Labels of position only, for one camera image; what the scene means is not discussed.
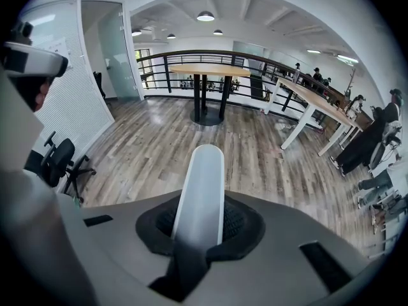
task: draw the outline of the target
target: window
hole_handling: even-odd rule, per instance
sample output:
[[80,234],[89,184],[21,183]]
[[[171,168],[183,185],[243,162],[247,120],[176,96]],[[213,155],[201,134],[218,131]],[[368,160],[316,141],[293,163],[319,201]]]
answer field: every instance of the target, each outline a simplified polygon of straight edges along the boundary
[[[136,60],[139,60],[140,58],[144,58],[144,57],[149,57],[149,56],[150,56],[150,50],[147,48],[135,50]],[[138,66],[140,70],[140,77],[142,78],[143,88],[149,89],[149,88],[155,87],[154,85],[155,82],[150,82],[151,80],[154,80],[154,75],[148,76],[149,73],[153,73],[152,59],[138,61]]]

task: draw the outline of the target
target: white standing desk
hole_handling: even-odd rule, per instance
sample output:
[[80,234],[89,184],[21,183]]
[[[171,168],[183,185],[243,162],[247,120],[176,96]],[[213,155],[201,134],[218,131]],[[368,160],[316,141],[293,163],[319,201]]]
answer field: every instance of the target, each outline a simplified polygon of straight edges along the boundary
[[292,133],[289,135],[286,141],[282,144],[281,146],[282,150],[285,150],[290,145],[290,143],[298,136],[303,127],[305,127],[307,121],[312,117],[312,114],[313,112],[315,112],[315,110],[320,111],[325,115],[328,115],[329,117],[333,118],[334,120],[340,123],[339,128],[330,138],[330,141],[318,153],[319,156],[322,156],[340,138],[341,134],[344,133],[349,127],[357,126],[357,124],[354,121],[347,118],[345,113],[341,110],[338,110],[336,106],[330,105],[329,103],[327,103],[325,99],[318,96],[316,93],[313,93],[312,91],[306,89],[305,87],[297,85],[291,82],[290,80],[284,78],[278,78],[275,90],[272,93],[268,107],[264,111],[265,114],[268,114],[269,109],[271,108],[272,103],[276,98],[277,91],[279,90],[281,84],[285,85],[288,89],[291,89],[293,92],[295,92],[297,95],[299,95],[299,97],[304,99],[309,104],[306,110],[304,111],[303,115],[300,117],[296,128],[292,131]]
[[344,137],[344,138],[340,141],[340,143],[339,143],[339,145],[340,145],[340,147],[341,147],[342,149],[344,149],[342,145],[343,145],[344,142],[349,138],[349,136],[351,135],[351,133],[352,133],[356,128],[357,128],[357,130],[356,130],[355,134],[353,135],[353,137],[350,139],[350,142],[357,136],[357,134],[358,134],[360,131],[363,131],[362,128],[354,121],[354,124],[351,125],[350,130],[347,132],[347,134],[345,135],[345,137]]

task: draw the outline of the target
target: jeans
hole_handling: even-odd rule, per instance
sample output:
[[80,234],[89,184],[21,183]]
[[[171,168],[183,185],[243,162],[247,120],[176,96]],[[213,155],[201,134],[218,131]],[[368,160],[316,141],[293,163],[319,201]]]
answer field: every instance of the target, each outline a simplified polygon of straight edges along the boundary
[[361,203],[363,205],[371,204],[375,199],[384,194],[389,188],[393,186],[390,176],[388,175],[387,170],[381,172],[378,176],[373,179],[363,180],[360,182],[360,188],[367,190],[374,188],[368,194],[366,194]]

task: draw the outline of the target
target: desk leg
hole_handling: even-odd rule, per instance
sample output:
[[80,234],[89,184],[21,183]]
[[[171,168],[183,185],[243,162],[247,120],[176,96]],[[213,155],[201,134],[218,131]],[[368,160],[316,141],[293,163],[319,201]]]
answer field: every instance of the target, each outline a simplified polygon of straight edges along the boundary
[[231,86],[231,79],[232,79],[231,76],[225,76],[224,88],[222,89],[221,107],[219,109],[220,119],[224,118],[224,112],[225,112],[225,106],[227,104],[228,92],[230,91],[230,86]]
[[341,124],[339,128],[337,128],[336,132],[331,137],[330,141],[322,148],[322,150],[318,153],[319,156],[322,156],[341,136],[344,131],[348,128],[347,125]]
[[289,135],[289,137],[286,139],[286,141],[282,144],[280,147],[282,150],[286,150],[286,148],[289,146],[289,144],[298,136],[300,131],[305,127],[307,121],[310,119],[312,116],[313,112],[316,110],[314,105],[308,105],[306,110],[304,111],[303,115],[300,117],[298,125],[295,127],[295,129],[292,131],[292,133]]
[[200,121],[200,75],[194,74],[194,119]]
[[358,130],[356,131],[356,133],[354,134],[354,136],[350,139],[350,142],[356,138],[356,136],[358,135],[358,133],[362,131],[360,128],[358,128]]
[[269,104],[263,110],[263,113],[266,114],[266,115],[268,114],[269,110],[272,108],[273,101],[275,101],[276,94],[278,94],[279,86],[281,86],[281,81],[278,79],[278,81],[276,82],[276,85],[275,85],[275,90],[273,91],[272,96],[269,99]]
[[289,93],[288,98],[286,99],[285,104],[284,104],[284,106],[283,106],[283,108],[282,108],[282,111],[285,111],[285,110],[286,110],[286,107],[288,106],[288,104],[289,104],[289,102],[290,102],[290,100],[291,100],[291,98],[292,98],[292,95],[293,95],[293,91],[291,91],[291,92]]
[[201,85],[201,110],[205,112],[205,100],[207,95],[207,75],[202,76],[202,85]]
[[350,130],[348,131],[348,133],[345,135],[345,137],[340,141],[339,145],[343,145],[344,142],[346,141],[346,139],[349,138],[349,136],[351,135],[351,133],[354,131],[355,127],[351,126]]

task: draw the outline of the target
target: office chair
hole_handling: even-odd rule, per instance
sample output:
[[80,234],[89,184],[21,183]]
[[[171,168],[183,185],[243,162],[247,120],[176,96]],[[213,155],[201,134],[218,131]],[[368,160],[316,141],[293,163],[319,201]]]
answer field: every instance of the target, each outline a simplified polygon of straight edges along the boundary
[[103,101],[105,101],[106,105],[112,106],[109,102],[106,102],[106,94],[102,89],[102,74],[94,71],[94,77],[95,77],[96,85],[98,86],[99,91],[102,94]]
[[40,153],[32,150],[25,164],[25,169],[36,173],[41,177],[50,187],[56,187],[59,183],[59,179],[65,175],[69,175],[68,180],[64,186],[63,193],[66,194],[69,186],[73,184],[75,194],[80,203],[84,202],[84,199],[79,196],[77,178],[90,172],[91,175],[95,175],[96,171],[92,168],[80,169],[84,161],[88,162],[89,158],[83,155],[76,163],[71,159],[75,153],[75,146],[69,138],[62,141],[58,147],[52,141],[55,135],[55,131],[47,138],[44,146],[50,145],[51,148],[42,156]]

